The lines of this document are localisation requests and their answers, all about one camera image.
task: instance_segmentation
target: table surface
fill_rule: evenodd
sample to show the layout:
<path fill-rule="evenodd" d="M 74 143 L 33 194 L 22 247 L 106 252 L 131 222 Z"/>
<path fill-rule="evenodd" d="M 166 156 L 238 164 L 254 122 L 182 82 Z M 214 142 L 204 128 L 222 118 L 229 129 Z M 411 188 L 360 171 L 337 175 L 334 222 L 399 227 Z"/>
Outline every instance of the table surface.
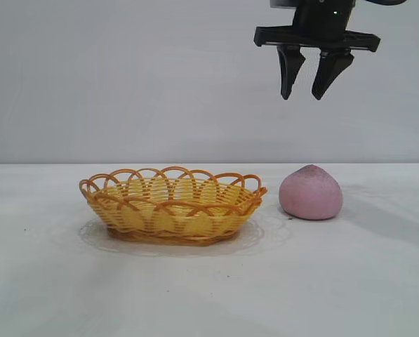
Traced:
<path fill-rule="evenodd" d="M 168 165 L 0 165 L 0 336 L 419 336 L 419 164 L 322 164 L 340 215 L 291 219 L 282 179 L 302 164 L 185 165 L 262 178 L 235 240 L 118 242 L 78 182 Z"/>

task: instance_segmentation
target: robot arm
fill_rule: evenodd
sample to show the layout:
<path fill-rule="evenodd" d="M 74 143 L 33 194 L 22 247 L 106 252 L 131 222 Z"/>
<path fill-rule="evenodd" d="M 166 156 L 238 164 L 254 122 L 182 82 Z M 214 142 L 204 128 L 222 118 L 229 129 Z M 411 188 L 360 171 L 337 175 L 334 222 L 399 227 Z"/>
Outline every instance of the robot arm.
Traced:
<path fill-rule="evenodd" d="M 406 0 L 366 0 L 394 6 Z M 305 61 L 301 47 L 319 48 L 320 63 L 312 94 L 320 100 L 329 86 L 354 57 L 353 49 L 376 52 L 380 39 L 373 34 L 346 30 L 356 0 L 270 0 L 271 7 L 296 8 L 293 24 L 280 27 L 257 27 L 257 46 L 277 46 L 281 66 L 281 95 L 287 100 Z"/>

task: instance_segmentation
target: white wall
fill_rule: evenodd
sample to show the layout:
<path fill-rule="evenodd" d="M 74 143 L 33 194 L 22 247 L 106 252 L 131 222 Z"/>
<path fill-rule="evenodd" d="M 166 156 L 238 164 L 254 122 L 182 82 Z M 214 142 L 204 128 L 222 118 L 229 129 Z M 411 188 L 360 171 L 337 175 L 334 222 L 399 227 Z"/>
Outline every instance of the white wall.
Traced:
<path fill-rule="evenodd" d="M 419 161 L 419 0 L 358 1 L 383 39 L 318 102 L 291 100 L 268 0 L 0 0 L 0 162 Z"/>

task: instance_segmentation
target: pink object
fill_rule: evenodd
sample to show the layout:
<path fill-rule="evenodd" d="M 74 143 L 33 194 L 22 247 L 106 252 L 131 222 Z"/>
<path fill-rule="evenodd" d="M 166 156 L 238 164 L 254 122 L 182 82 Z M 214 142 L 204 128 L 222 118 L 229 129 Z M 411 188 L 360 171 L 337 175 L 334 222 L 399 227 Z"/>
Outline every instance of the pink object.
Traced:
<path fill-rule="evenodd" d="M 307 165 L 284 179 L 279 188 L 279 203 L 292 216 L 325 220 L 338 215 L 343 196 L 337 181 L 325 170 Z"/>

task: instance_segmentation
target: oval basket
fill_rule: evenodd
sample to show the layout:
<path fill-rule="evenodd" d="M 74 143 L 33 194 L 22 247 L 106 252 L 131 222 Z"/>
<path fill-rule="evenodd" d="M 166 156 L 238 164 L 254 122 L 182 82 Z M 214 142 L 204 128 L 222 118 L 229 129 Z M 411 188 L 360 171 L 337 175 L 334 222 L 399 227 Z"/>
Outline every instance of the oval basket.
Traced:
<path fill-rule="evenodd" d="M 246 188 L 254 181 L 256 190 Z M 267 192 L 259 177 L 179 166 L 121 169 L 82 180 L 88 204 L 117 239 L 208 245 L 233 237 Z"/>

